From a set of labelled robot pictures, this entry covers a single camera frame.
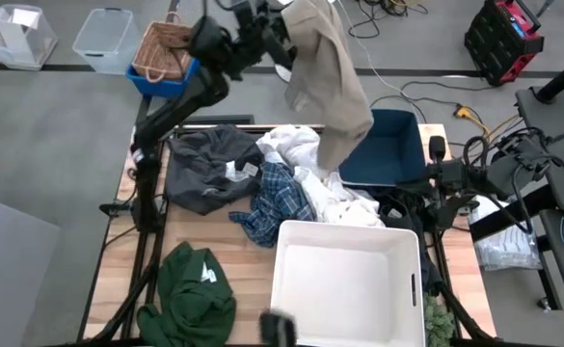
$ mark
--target green plant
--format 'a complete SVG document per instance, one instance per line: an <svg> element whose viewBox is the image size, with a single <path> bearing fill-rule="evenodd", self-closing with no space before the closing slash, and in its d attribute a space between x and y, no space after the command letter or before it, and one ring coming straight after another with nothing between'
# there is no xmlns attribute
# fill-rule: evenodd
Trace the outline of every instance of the green plant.
<svg viewBox="0 0 564 347"><path fill-rule="evenodd" d="M423 298L425 310L425 334L428 347L449 347L449 339L453 336L453 314L446 311L435 297L425 295Z"/></svg>

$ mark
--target clear plastic container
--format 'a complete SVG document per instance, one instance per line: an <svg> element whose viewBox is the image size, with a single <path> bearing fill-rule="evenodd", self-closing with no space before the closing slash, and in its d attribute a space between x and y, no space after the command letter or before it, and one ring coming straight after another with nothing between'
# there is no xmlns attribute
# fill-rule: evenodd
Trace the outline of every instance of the clear plastic container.
<svg viewBox="0 0 564 347"><path fill-rule="evenodd" d="M124 74L141 37L131 11L95 9L89 13L72 48L96 72Z"/></svg>
<svg viewBox="0 0 564 347"><path fill-rule="evenodd" d="M57 44L57 36L40 8L0 8L0 63L10 68L40 69Z"/></svg>

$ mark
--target plastic storage box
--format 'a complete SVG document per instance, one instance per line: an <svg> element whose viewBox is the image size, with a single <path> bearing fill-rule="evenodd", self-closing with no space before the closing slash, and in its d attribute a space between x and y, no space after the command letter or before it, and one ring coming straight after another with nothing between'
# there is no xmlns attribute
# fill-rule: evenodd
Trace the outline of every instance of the plastic storage box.
<svg viewBox="0 0 564 347"><path fill-rule="evenodd" d="M391 186L425 173L418 123L412 112L372 110L374 125L339 166L344 184Z"/></svg>
<svg viewBox="0 0 564 347"><path fill-rule="evenodd" d="M190 76L196 73L200 66L201 63L192 58L192 61L185 71L184 78L180 81L162 80L158 83L150 83L146 77L140 76L132 66L127 68L125 76L134 82L138 91L143 95L160 96L172 99L179 97L183 93L187 87Z"/></svg>
<svg viewBox="0 0 564 347"><path fill-rule="evenodd" d="M89 13L72 49L96 72L124 74L141 37L131 11L95 9Z"/></svg>
<svg viewBox="0 0 564 347"><path fill-rule="evenodd" d="M271 308L294 317L298 345L423 347L416 235L282 223Z"/></svg>
<svg viewBox="0 0 564 347"><path fill-rule="evenodd" d="M0 8L0 63L10 68L40 69L57 44L57 36L40 8Z"/></svg>

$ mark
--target khaki garment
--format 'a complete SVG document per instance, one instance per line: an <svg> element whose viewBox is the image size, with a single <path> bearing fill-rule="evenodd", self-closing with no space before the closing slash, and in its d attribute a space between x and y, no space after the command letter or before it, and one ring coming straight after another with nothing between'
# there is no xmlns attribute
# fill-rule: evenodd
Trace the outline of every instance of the khaki garment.
<svg viewBox="0 0 564 347"><path fill-rule="evenodd" d="M318 146L318 166L335 169L373 124L341 19L326 0L295 0L282 17L298 52L285 99L296 112L322 119L326 127Z"/></svg>

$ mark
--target green shirt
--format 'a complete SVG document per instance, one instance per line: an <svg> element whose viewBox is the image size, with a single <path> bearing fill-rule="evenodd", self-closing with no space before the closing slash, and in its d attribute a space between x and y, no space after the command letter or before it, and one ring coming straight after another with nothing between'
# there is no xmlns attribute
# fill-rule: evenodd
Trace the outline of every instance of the green shirt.
<svg viewBox="0 0 564 347"><path fill-rule="evenodd" d="M138 328L155 347L224 346L232 330L236 301L209 249L194 251L187 242L176 247L159 269L154 304L138 310Z"/></svg>

